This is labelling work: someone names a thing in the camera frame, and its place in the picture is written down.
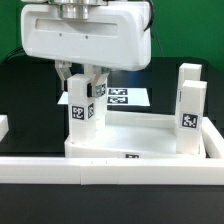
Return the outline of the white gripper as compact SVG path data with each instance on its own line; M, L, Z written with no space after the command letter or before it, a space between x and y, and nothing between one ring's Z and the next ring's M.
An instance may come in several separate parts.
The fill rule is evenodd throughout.
M72 63L90 64L87 96L95 98L106 93L108 68L137 71L150 63L151 0L23 1L23 49L29 56L56 60L63 91Z

